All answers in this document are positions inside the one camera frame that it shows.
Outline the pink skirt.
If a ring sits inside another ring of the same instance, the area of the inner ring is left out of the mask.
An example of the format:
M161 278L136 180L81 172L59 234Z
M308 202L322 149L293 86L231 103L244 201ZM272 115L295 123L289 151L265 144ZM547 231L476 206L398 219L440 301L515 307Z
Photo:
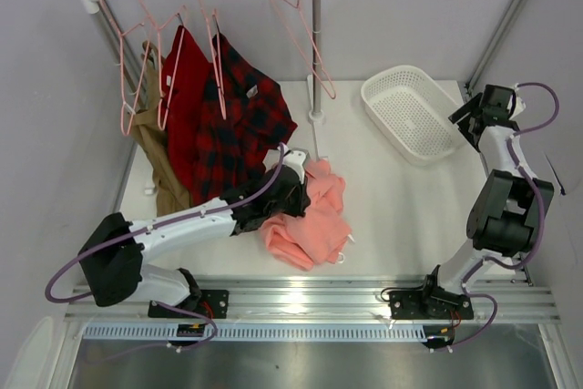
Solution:
M343 248L352 239L352 228L343 218L345 180L333 173L326 159L309 161L306 178L310 205L305 215L281 213L260 227L267 251L301 271L342 262Z

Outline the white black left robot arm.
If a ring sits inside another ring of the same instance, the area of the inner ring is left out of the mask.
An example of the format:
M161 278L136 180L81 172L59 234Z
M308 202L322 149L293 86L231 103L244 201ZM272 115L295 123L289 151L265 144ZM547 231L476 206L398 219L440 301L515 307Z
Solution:
M99 307L134 301L182 304L195 295L192 275L150 265L165 252L258 230L278 214L302 217L310 199L304 170L289 165L229 189L207 203L155 220L107 215L79 251L80 265Z

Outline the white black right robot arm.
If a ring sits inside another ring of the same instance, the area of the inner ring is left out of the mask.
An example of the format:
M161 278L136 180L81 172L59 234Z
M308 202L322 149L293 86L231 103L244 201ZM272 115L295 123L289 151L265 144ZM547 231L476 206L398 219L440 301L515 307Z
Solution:
M520 128L515 120L518 93L529 86L488 85L449 118L482 156L488 176L468 215L465 243L435 268L435 283L446 292L465 294L478 273L492 265L519 270L541 245L555 190L528 165L520 139L554 122L559 101L553 88L541 84L552 98L553 112L538 125Z

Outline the red black plaid skirt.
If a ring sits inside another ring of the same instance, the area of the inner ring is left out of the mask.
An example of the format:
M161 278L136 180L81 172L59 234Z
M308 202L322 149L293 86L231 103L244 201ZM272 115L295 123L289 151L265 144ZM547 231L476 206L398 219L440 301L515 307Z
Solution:
M195 205L260 178L268 151L288 142L297 128L280 84L252 66L225 35L214 36L212 43L220 50L226 113L210 75L195 136L189 188Z

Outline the plain red skirt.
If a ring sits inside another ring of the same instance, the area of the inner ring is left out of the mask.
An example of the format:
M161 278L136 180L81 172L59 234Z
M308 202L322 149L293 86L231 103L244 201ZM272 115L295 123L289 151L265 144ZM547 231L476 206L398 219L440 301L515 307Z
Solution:
M194 190L194 165L198 159L196 136L210 71L211 62L188 29L179 26L162 68L163 106L169 108L162 112L168 115L169 163L188 191Z

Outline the white perforated plastic basket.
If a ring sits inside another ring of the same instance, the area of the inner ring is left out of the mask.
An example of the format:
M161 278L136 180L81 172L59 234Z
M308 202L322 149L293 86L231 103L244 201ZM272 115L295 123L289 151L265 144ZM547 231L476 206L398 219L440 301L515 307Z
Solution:
M465 144L449 120L459 106L418 67L400 65L368 78L361 99L373 123L412 165L436 163Z

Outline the tan brown garment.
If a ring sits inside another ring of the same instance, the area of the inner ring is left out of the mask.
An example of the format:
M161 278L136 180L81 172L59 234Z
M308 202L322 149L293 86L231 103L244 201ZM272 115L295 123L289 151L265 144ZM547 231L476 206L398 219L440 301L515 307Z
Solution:
M165 216L190 207L191 197L181 184L169 162L168 134L158 125L159 69L158 49L142 42L141 58L146 62L146 107L134 116L130 135L141 146L152 166L151 178L156 190L158 216Z

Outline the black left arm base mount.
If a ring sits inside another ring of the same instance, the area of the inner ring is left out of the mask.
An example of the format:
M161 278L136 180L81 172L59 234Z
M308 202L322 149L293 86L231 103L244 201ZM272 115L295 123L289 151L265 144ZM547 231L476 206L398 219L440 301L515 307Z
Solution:
M230 292L228 290L201 289L192 274L183 268L178 268L178 272L184 277L189 286L189 295L175 305L175 308L183 311L195 312L210 319L225 319L229 306ZM148 317L154 319L177 319L186 317L186 314L176 310L169 310L161 307L158 303L150 302L148 307Z

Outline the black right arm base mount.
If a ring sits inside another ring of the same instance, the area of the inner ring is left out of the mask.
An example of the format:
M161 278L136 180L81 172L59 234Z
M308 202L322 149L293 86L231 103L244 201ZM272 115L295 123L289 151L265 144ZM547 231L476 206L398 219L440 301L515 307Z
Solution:
M440 265L424 277L421 285L408 288L384 288L380 299L391 310L395 320L450 320L460 317L472 320L474 309L470 298L444 289L438 281Z

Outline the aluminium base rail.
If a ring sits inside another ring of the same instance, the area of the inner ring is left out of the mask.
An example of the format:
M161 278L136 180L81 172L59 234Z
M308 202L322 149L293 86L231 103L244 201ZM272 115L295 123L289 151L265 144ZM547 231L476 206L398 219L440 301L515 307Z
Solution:
M390 309L380 298L384 288L409 288L419 278L390 281L386 277L201 277L203 289L227 290L227 319L241 322L372 322L388 319ZM527 283L523 274L476 281L472 293L487 293L498 303L496 323L560 322L548 287Z

